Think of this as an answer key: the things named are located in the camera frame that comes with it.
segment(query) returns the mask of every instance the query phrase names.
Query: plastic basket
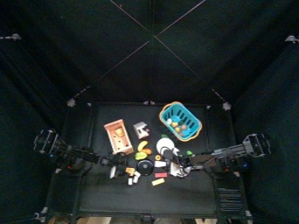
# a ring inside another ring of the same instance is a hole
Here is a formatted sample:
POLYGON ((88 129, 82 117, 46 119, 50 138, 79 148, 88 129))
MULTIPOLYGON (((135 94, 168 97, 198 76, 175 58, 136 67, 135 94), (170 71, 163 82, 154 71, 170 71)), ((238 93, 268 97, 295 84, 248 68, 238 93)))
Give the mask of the plastic basket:
POLYGON ((202 122, 180 102, 167 104, 159 118, 180 141, 188 142, 200 134, 202 122))

